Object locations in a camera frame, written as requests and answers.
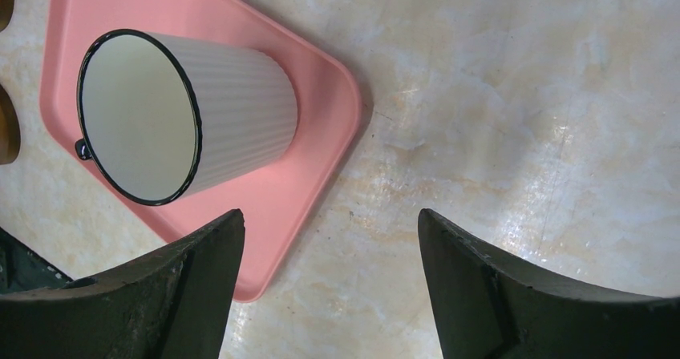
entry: mug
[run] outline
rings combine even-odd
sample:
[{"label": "mug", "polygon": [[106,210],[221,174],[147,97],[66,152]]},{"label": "mug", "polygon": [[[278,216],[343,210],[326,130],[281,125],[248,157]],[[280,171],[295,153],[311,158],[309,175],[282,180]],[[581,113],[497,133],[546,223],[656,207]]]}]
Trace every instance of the mug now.
[{"label": "mug", "polygon": [[130,200],[162,205],[280,158],[298,123],[293,86],[253,49],[121,29],[97,38],[78,77],[83,138]]}]

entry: tray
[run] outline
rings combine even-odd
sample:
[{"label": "tray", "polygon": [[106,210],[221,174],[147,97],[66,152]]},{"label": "tray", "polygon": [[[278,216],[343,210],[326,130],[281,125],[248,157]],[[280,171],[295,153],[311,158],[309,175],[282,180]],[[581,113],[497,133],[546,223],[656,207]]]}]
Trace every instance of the tray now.
[{"label": "tray", "polygon": [[261,50],[293,82],[300,117],[286,154],[205,192],[145,207],[115,192],[93,163],[81,163],[167,242],[240,208],[246,237],[234,300],[255,301],[358,130],[357,84],[340,62],[241,0],[51,0],[40,112],[48,132],[74,157],[81,137],[75,88],[83,54],[102,33],[124,27]]}]

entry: mug rim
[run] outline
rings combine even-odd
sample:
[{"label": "mug rim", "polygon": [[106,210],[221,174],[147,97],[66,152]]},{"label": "mug rim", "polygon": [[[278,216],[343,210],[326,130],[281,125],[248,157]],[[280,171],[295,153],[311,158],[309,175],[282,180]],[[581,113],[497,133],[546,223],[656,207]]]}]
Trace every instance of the mug rim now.
[{"label": "mug rim", "polygon": [[[196,143],[194,145],[194,154],[192,158],[192,164],[191,168],[189,168],[189,173],[187,174],[186,179],[184,182],[180,185],[180,187],[172,193],[170,196],[165,197],[163,199],[159,200],[148,200],[148,199],[143,199],[141,197],[135,196],[131,194],[130,192],[126,191],[122,187],[120,187],[112,178],[111,176],[106,172],[106,168],[101,164],[99,161],[99,158],[97,157],[95,149],[92,148],[92,144],[90,143],[89,136],[87,135],[87,129],[85,126],[85,118],[83,117],[83,81],[85,79],[85,74],[87,73],[87,66],[90,63],[90,60],[92,59],[92,56],[96,53],[96,51],[107,41],[117,38],[120,36],[135,36],[138,38],[142,38],[146,40],[147,42],[150,42],[153,46],[156,47],[156,49],[160,50],[163,55],[170,61],[170,63],[174,66],[175,71],[177,74],[180,76],[180,79],[182,80],[182,83],[184,84],[184,89],[187,92],[187,96],[189,98],[189,103],[192,108],[192,113],[193,113],[193,119],[194,119],[194,130],[195,130],[195,140]],[[196,177],[196,173],[198,172],[198,164],[200,162],[200,154],[201,154],[201,148],[202,148],[202,139],[203,139],[203,131],[202,131],[202,122],[200,119],[200,110],[198,107],[198,102],[196,100],[196,93],[193,90],[193,86],[191,84],[191,81],[189,80],[189,77],[187,76],[186,71],[184,68],[181,66],[179,60],[177,60],[177,57],[175,57],[174,54],[158,39],[154,38],[148,33],[145,33],[140,30],[134,30],[134,29],[117,29],[117,30],[111,30],[105,34],[102,34],[99,36],[93,43],[90,45],[90,47],[87,49],[87,52],[85,52],[85,57],[83,58],[83,62],[80,66],[80,71],[78,74],[78,86],[76,88],[77,90],[77,108],[78,108],[78,121],[80,123],[80,131],[83,133],[83,141],[87,145],[88,151],[91,154],[91,158],[95,161],[95,165],[97,166],[97,169],[102,173],[104,176],[104,179],[113,186],[113,188],[116,189],[117,192],[119,192],[121,195],[125,196],[126,198],[138,203],[138,204],[143,204],[143,205],[148,205],[148,206],[159,206],[163,204],[168,204],[176,199],[178,199],[180,196],[182,196],[189,186],[191,185],[192,181]]]}]

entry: mug handle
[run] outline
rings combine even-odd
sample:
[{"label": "mug handle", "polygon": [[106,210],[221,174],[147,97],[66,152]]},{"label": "mug handle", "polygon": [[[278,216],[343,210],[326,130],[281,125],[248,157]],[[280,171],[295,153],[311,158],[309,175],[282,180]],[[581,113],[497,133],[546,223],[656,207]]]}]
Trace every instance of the mug handle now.
[{"label": "mug handle", "polygon": [[75,142],[75,154],[83,161],[92,159],[92,153],[90,152],[87,143],[85,143],[85,139],[80,139]]}]

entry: marble surface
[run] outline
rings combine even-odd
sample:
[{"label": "marble surface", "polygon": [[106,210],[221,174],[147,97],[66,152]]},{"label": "marble surface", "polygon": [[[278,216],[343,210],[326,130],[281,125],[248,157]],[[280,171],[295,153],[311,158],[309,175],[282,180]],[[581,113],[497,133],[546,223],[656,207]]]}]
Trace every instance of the marble surface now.
[{"label": "marble surface", "polygon": [[[246,0],[340,58],[370,123],[222,357],[440,357],[416,234],[434,208],[594,284],[680,293],[680,0]],[[162,241],[46,133],[47,0],[0,82],[22,128],[0,226],[72,276]]]}]

